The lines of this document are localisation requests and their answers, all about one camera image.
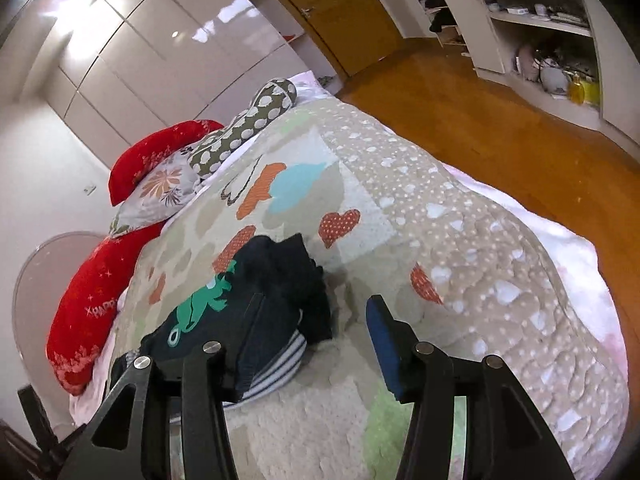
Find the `navy striped children's pants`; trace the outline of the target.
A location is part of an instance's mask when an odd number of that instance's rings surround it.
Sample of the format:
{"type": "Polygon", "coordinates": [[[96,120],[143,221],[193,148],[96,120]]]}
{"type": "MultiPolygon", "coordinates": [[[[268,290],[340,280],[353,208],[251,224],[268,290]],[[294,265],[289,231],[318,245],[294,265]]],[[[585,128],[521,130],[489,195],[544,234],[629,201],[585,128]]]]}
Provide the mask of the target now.
{"type": "Polygon", "coordinates": [[[332,337],[323,269],[294,234],[276,242],[252,237],[227,269],[172,310],[139,348],[112,367],[117,380],[138,356],[182,360],[217,341],[226,356],[224,406],[245,404],[286,384],[305,350],[332,337]]]}

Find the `long red pillow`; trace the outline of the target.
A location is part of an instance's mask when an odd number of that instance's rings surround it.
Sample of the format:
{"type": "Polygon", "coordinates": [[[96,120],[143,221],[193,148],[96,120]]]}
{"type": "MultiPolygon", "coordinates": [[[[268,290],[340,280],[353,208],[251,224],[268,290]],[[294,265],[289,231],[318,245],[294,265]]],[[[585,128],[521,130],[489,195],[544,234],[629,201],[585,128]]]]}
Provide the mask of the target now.
{"type": "Polygon", "coordinates": [[[46,356],[60,386],[80,396],[92,378],[142,248],[160,235],[155,223],[123,236],[107,237],[82,263],[58,304],[46,344],[46,356]]]}

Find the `patchwork heart quilt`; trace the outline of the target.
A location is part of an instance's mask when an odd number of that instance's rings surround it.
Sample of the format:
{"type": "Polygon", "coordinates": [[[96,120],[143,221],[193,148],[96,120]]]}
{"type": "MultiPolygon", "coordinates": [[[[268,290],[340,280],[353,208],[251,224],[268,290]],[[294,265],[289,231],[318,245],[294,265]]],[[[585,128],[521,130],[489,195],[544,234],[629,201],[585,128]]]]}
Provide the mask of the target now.
{"type": "Polygon", "coordinates": [[[364,324],[382,296],[450,356],[501,356],[579,479],[626,426],[626,363],[592,245],[464,184],[427,151],[336,99],[294,107],[143,249],[115,351],[137,348],[255,235],[300,234],[326,277],[333,336],[284,387],[227,417],[244,479],[390,479],[410,410],[386,390],[364,324]]]}

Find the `round grey headboard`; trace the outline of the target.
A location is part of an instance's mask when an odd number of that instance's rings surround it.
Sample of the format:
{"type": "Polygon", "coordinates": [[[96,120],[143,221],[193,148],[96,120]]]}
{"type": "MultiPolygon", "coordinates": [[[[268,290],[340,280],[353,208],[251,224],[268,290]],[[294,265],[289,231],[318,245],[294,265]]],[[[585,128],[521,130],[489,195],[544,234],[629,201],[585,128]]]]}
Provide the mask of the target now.
{"type": "Polygon", "coordinates": [[[104,236],[72,231],[42,242],[26,259],[15,282],[12,324],[15,345],[28,377],[54,426],[73,425],[68,394],[46,356],[49,330],[70,280],[104,236]]]}

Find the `floral grey pillow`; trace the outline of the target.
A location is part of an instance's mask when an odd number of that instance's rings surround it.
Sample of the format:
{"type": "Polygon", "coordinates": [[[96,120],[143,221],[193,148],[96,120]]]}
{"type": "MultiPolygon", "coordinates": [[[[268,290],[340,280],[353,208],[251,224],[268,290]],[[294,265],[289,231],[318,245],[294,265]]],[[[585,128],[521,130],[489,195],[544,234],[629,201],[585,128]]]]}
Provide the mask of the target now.
{"type": "Polygon", "coordinates": [[[190,166],[191,145],[166,157],[124,200],[114,217],[109,237],[123,236],[171,218],[192,200],[200,176],[190,166]]]}

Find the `red pillow behind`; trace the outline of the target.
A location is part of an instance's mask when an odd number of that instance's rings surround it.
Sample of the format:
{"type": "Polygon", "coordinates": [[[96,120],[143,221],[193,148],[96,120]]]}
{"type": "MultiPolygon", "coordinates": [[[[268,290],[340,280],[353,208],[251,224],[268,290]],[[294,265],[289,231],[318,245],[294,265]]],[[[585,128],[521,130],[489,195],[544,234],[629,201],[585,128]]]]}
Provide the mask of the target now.
{"type": "Polygon", "coordinates": [[[222,128],[220,122],[194,119],[153,132],[127,148],[114,163],[108,178],[113,206],[126,200],[142,179],[166,157],[222,128]]]}

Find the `yellow bottle on shelf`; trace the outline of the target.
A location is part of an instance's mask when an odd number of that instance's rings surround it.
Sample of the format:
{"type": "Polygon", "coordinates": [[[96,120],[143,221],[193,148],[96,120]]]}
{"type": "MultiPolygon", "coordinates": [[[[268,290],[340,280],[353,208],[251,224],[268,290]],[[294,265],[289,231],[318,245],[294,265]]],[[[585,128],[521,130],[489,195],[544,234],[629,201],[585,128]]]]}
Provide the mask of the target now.
{"type": "Polygon", "coordinates": [[[582,105],[586,102],[586,87],[585,79],[578,74],[570,75],[570,82],[567,87],[567,97],[570,102],[577,105],[582,105]]]}

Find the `olive polka dot bolster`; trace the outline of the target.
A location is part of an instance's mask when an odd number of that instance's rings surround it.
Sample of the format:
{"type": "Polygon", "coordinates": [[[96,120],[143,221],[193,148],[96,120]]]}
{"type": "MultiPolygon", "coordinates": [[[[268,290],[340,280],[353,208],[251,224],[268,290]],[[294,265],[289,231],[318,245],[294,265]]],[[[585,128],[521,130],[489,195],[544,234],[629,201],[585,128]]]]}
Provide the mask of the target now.
{"type": "Polygon", "coordinates": [[[290,110],[296,99],[297,90],[292,81],[270,79],[227,127],[207,133],[198,141],[189,158],[192,170],[201,179],[214,174],[246,141],[290,110]]]}

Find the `white glossy wardrobe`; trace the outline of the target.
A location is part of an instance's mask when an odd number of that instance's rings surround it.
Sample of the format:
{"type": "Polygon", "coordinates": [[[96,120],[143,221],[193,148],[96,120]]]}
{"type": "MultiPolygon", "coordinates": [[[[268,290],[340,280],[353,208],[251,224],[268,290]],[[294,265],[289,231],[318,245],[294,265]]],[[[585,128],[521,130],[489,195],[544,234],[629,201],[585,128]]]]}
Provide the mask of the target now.
{"type": "Polygon", "coordinates": [[[310,73],[342,88],[279,0],[62,0],[50,107],[106,166],[177,122],[228,122],[267,80],[310,73]]]}

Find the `white open shelf unit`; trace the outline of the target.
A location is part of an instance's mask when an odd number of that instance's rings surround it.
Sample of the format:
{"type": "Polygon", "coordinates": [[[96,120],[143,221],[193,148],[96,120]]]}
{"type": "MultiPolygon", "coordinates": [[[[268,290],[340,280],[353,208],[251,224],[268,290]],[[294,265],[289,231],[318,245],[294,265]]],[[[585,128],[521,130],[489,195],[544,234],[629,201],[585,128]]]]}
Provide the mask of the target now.
{"type": "Polygon", "coordinates": [[[600,0],[445,0],[477,76],[639,154],[639,60],[600,0]],[[586,102],[570,102],[570,75],[586,102]]]}

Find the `wooden door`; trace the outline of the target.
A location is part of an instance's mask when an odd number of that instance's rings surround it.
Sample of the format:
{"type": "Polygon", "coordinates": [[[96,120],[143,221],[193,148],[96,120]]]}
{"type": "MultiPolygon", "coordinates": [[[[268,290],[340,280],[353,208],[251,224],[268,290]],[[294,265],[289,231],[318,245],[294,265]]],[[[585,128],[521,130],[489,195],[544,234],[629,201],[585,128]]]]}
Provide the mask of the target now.
{"type": "Polygon", "coordinates": [[[343,77],[355,76],[404,42],[380,0],[279,1],[343,77]]]}

